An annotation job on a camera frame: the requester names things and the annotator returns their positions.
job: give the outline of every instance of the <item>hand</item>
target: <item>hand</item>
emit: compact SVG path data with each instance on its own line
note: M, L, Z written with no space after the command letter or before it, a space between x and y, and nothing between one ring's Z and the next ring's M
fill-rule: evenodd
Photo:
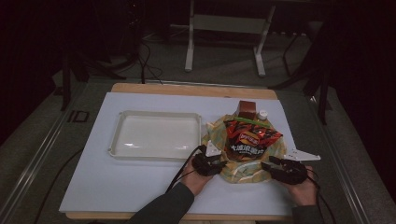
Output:
M309 170L313 170L311 166L305 166L308 170L308 176L310 178L314 178L314 174ZM282 183L283 186L288 189L291 198L298 206L304 205L315 205L317 204L317 187L315 184L309 180L308 178L301 184L298 185L289 185Z
M181 183L189 188L194 196L197 196L202 191L206 183L213 178L213 176L199 175L196 171L194 171L194 168L191 164L193 159L194 157L189 160L186 167L184 168L182 173L184 176L181 179Z

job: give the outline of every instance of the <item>black wire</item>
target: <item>black wire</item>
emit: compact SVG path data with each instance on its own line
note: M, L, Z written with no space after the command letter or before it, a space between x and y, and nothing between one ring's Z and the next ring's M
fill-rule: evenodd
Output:
M146 79L152 79L152 78L156 78L158 81L160 81L160 83L163 85L163 82L160 80L160 76L163 74L163 70L161 68L158 67L154 67L151 65L146 64L146 67L148 68L149 72L153 75L153 77L146 77ZM151 71L151 69L157 69L160 71L159 75L155 75L155 73L153 71Z
M317 181L316 182L318 182L319 181L319 175L317 174L317 173L315 173L315 171L313 171L313 170L309 170L309 169L305 169L306 171L309 171L309 172L312 172L312 174L314 174L314 176L315 176L315 178L317 179Z
M131 66L132 67L134 65L134 61L136 61L136 57L127 58L124 62L121 62L121 63L110 64L110 65L101 64L101 65L103 67L107 68L107 69L115 71L115 70L124 68L126 66Z
M334 216L334 213L332 212L332 209L330 208L330 206L329 206L329 204L326 202L326 200L323 198L323 196L320 194L320 185L318 184L317 181L315 181L315 180L314 180L313 178L311 178L310 176L307 176L307 178L308 178L312 183L314 183L315 187L316 187L317 190L318 190L318 191L317 191L317 207L318 207L318 210L319 210L319 212L320 212L320 215L323 217L323 213L322 213L321 208L320 208L319 199L321 199L321 200L323 201L323 203L325 204L327 210L329 211L330 216L332 217L332 223L336 224L337 222L335 221L335 216Z
M189 175L189 174L191 174L192 172L195 172L195 171L197 171L197 170L189 171L188 173L186 173L186 174L182 175L181 177L179 177L176 181L180 180L184 176Z
M38 220L40 219L41 216L41 212L43 211L44 205L46 204L46 201L48 199L48 197L50 196L50 191L52 190L53 186L55 185L56 180L58 179L59 175L61 174L61 172L64 170L64 167L66 167L66 165L73 160L79 153L82 152L83 149L77 151L75 154L73 154L73 156L71 156L65 163L64 165L62 165L61 169L58 171L58 173L56 174L55 178L52 180L52 183L49 186L49 189L47 190L46 196L43 199L43 202L40 205L40 208L38 209L38 213L35 216L35 224L38 222Z
M136 65L136 63L132 63L130 66L125 67L124 69L117 71L116 74L120 75L121 73L123 73L123 72L125 72L125 71L127 71L127 70L129 70L129 69L131 69L131 68L133 68L135 65Z
M178 177L181 175L181 173L183 173L184 167L187 165L187 163L189 162L189 160L191 159L191 157L194 155L194 153L200 149L201 146L198 146L195 148L195 150L192 151L192 153L190 154L190 156L186 159L186 161L184 162L184 164L180 167L180 170L178 170L177 174L175 175L175 177L173 178L171 184L169 185L168 189L166 190L165 193L169 192L169 190L171 190L171 188L175 185L175 183L178 181Z
M145 80L145 68L146 68L146 65L147 65L147 63L148 63L148 61L149 61L149 56L150 56L150 54L151 54L151 49L150 49L150 47L149 47L147 44L145 44L143 41L141 41L140 43L148 49L148 56L147 56L146 60L144 60L144 63L142 63L142 61L140 61L140 57L138 57L139 62L140 62L140 66L142 67L142 73L140 74L140 78L141 78L142 84L146 84L146 80Z

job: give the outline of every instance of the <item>metal frame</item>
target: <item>metal frame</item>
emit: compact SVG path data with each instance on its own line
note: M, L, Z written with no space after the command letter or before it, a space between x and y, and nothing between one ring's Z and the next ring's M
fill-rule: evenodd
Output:
M56 141L58 134L69 117L73 105L76 102L78 96L80 96L85 89L85 83L76 83L76 87L73 89L73 95L70 98L70 104L64 111L60 111L59 117L56 119L52 127L50 128L47 136L41 143L40 148L31 159L31 161L26 165L25 169L21 173L16 185L9 194L7 200L2 205L0 209L0 224L6 224L12 218L15 210L22 201L27 190L30 188L31 184L35 180L35 176L44 163L47 155L49 155L52 145Z
M346 199L349 202L351 211L353 213L354 218L358 223L361 224L369 224L371 223L370 218L359 199L358 192L355 190L350 175L347 172L347 168L344 165L343 161L341 160L340 150L333 140L330 131L327 129L326 125L320 125L321 119L316 112L318 108L318 102L315 96L311 98L307 97L308 103L310 104L309 108L312 112L312 116L317 119L316 124L318 125L317 128L321 132L323 136L323 140L326 142L326 145L329 147L330 155L332 156L332 163L334 165L334 171L336 172L338 178L340 179L341 187L344 190L346 195Z
M271 6L267 18L264 20L194 14L194 0L191 0L190 4L189 45L187 48L186 65L184 68L186 72L192 71L194 29L197 29L261 35L259 44L253 48L253 53L259 77L265 76L264 64L262 62L262 47L268 35L268 30L276 9L275 6Z

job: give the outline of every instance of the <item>white tray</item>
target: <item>white tray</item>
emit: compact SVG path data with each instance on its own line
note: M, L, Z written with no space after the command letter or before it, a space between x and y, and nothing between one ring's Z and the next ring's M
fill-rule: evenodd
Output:
M117 159L186 160L201 144L201 116L127 110L120 119L108 150Z

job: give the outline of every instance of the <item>dark background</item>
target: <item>dark background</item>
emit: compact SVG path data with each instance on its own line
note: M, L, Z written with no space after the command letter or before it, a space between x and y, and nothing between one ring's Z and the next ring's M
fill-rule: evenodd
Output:
M1 1L0 144L55 90L51 77L61 69L63 43L95 60L106 61L111 54L137 51L138 38L121 41L132 34L128 32L131 22L150 26L164 38L169 35L170 23L188 24L189 1L134 2L137 8L130 10L131 18L124 10L130 2L121 0ZM347 4L339 12L346 47L332 71L330 84L395 200L396 6L390 1L342 3ZM207 8L203 4L197 10ZM224 7L224 13L228 12L235 12L235 7ZM236 12L241 16L260 15L248 6ZM328 12L326 6L286 4L277 9L271 29L298 32L302 22L321 20Z

